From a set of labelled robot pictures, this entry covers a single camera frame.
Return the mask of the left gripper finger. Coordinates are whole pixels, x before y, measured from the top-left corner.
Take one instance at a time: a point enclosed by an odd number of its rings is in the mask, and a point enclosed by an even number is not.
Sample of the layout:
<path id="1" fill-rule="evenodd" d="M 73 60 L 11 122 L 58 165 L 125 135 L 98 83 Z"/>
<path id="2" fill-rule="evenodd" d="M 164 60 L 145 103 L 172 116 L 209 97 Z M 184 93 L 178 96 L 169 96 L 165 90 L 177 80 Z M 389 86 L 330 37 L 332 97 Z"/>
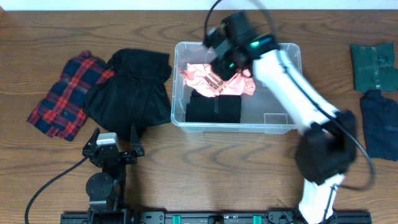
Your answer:
<path id="1" fill-rule="evenodd" d="M 137 134 L 135 124 L 131 126 L 130 145 L 132 146 L 135 152 L 142 151 L 142 144 L 140 142 L 139 135 Z"/>
<path id="2" fill-rule="evenodd" d="M 96 128 L 94 130 L 92 136 L 90 137 L 89 141 L 88 141 L 89 147 L 92 147 L 92 146 L 96 145 L 96 141 L 97 141 L 97 138 L 98 138 L 99 134 L 100 134 L 100 129 Z"/>

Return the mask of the pink printed shirt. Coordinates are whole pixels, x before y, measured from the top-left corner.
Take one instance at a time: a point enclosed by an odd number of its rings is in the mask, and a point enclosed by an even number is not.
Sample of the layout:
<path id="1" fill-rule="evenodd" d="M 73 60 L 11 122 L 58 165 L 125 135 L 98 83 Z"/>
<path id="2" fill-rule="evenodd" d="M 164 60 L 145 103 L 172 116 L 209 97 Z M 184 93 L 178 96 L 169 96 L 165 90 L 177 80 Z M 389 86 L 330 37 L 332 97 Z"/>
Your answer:
<path id="1" fill-rule="evenodd" d="M 229 80 L 222 80 L 211 70 L 210 64 L 187 64 L 183 75 L 183 84 L 192 87 L 205 97 L 220 95 L 253 95 L 256 90 L 254 79 L 248 69 L 235 73 Z"/>

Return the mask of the black taped cloth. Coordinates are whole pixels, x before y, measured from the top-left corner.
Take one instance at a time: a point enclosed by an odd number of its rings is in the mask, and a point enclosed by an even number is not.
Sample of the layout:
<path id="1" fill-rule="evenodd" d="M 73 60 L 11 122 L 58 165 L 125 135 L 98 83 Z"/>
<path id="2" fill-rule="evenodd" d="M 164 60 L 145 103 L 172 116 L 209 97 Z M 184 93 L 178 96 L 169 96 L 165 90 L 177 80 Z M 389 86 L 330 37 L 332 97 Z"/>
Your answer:
<path id="1" fill-rule="evenodd" d="M 241 96 L 220 95 L 206 97 L 192 91 L 185 121 L 190 123 L 240 123 Z"/>

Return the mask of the navy cloth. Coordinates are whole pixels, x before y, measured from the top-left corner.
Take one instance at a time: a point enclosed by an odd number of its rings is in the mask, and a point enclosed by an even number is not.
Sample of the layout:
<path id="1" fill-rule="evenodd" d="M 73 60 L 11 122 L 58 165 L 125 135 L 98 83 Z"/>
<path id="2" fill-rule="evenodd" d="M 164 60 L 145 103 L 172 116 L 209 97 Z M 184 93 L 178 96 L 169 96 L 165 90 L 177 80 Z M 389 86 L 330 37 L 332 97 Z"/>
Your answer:
<path id="1" fill-rule="evenodd" d="M 364 140 L 371 158 L 397 161 L 397 102 L 368 90 L 360 101 Z"/>

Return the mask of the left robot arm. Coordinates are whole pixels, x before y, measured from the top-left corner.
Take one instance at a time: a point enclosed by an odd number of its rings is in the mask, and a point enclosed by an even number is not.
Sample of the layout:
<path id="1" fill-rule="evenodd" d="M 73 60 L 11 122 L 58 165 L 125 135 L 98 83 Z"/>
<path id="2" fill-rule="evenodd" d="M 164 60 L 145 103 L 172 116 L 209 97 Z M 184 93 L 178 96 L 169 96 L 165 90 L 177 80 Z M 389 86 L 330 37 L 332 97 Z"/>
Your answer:
<path id="1" fill-rule="evenodd" d="M 116 133 L 101 134 L 100 129 L 96 128 L 83 147 L 83 156 L 101 169 L 86 183 L 86 193 L 90 198 L 86 223 L 140 222 L 139 215 L 125 204 L 126 166 L 136 164 L 137 158 L 145 155 L 134 126 L 131 128 L 130 145 L 132 150 L 121 152 Z"/>

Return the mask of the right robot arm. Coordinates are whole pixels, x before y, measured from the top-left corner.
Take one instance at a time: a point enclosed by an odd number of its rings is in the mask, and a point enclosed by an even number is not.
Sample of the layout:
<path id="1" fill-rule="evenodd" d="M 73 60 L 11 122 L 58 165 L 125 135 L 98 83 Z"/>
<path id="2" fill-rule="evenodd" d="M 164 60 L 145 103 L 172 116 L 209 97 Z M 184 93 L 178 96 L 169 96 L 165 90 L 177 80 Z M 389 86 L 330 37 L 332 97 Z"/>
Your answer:
<path id="1" fill-rule="evenodd" d="M 220 76 L 248 69 L 288 112 L 301 139 L 295 153 L 304 178 L 298 205 L 305 223 L 323 223 L 333 214 L 336 191 L 356 159 L 352 112 L 340 112 L 301 75 L 273 34 L 259 35 L 243 12 L 204 29 L 203 43 L 215 50 L 213 71 Z"/>

